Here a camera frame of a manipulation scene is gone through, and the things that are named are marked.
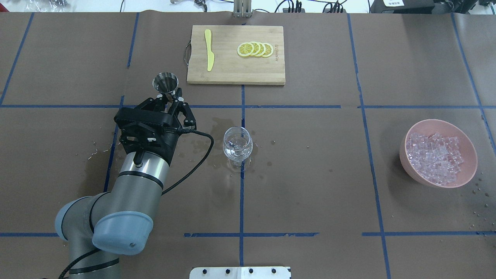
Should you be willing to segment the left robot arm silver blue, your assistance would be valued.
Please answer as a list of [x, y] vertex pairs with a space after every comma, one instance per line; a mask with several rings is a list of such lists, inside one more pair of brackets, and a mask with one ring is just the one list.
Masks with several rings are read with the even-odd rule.
[[141, 253], [153, 229], [180, 135], [196, 131], [181, 88], [123, 107], [114, 121], [126, 152], [114, 186], [67, 203], [55, 217], [55, 231], [70, 249], [60, 279], [120, 277], [119, 256]]

